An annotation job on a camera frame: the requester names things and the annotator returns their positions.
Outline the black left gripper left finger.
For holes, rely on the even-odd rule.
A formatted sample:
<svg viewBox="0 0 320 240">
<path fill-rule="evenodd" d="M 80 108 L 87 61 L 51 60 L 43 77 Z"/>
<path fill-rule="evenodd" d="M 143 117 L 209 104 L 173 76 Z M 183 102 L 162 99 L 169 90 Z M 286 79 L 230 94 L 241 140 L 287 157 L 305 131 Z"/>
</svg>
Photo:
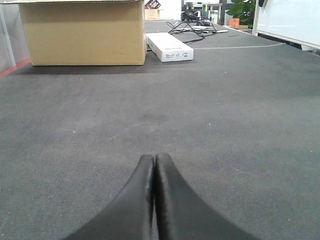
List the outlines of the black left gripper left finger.
<svg viewBox="0 0 320 240">
<path fill-rule="evenodd" d="M 120 193 L 66 240 L 150 240 L 155 162 L 144 154 Z"/>
</svg>

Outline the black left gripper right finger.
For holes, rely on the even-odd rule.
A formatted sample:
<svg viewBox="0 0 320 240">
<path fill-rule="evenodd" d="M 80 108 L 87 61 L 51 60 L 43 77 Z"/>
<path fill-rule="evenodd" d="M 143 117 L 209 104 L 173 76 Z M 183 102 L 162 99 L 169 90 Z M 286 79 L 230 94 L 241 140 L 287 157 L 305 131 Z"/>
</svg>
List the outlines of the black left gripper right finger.
<svg viewBox="0 0 320 240">
<path fill-rule="evenodd" d="M 254 240 L 191 188 L 167 153 L 155 156 L 154 200 L 161 240 Z"/>
</svg>

